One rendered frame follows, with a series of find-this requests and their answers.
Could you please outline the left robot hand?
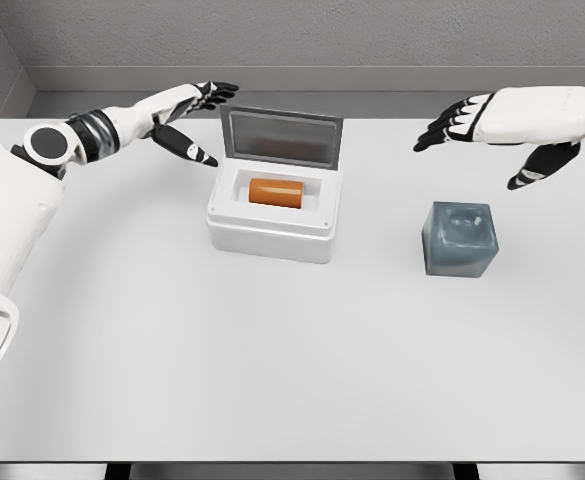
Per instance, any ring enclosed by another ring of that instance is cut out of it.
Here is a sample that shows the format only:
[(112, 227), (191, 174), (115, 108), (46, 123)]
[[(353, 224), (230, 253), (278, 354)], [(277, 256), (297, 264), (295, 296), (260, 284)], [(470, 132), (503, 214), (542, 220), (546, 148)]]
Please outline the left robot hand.
[(168, 152), (185, 160), (217, 167), (218, 161), (199, 147), (190, 137), (171, 126), (171, 123), (192, 112), (215, 110), (239, 91), (238, 85), (207, 81), (183, 84), (149, 98), (150, 123), (139, 135), (152, 139)]

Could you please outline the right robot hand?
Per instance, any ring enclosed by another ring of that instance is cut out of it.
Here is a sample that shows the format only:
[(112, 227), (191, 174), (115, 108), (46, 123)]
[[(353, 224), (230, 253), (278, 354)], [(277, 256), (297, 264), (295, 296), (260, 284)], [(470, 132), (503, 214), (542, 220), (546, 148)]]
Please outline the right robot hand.
[(446, 142), (480, 142), (535, 149), (507, 188), (517, 190), (557, 173), (580, 153), (585, 87), (504, 88), (447, 107), (416, 140), (422, 152)]

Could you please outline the grey translucent cube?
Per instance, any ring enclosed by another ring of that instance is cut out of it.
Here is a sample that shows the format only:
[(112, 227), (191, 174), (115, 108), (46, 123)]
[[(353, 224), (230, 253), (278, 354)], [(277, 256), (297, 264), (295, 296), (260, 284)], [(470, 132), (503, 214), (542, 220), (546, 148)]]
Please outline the grey translucent cube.
[(480, 278), (499, 252), (491, 208), (484, 203), (435, 201), (421, 239), (430, 276)]

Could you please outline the orange cylinder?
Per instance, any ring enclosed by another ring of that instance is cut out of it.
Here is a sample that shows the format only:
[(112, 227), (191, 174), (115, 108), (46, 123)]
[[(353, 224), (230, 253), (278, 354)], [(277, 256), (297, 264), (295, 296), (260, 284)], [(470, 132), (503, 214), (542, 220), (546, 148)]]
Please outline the orange cylinder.
[(300, 209), (303, 186), (300, 181), (252, 178), (248, 201), (254, 204)]

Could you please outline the white box with hinged lid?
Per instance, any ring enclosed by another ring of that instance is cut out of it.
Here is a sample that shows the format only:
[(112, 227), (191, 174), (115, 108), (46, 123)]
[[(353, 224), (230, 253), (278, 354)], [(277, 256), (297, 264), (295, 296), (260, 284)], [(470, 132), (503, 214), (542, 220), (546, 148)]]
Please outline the white box with hinged lid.
[(224, 106), (225, 157), (208, 208), (221, 251), (324, 264), (341, 191), (342, 119)]

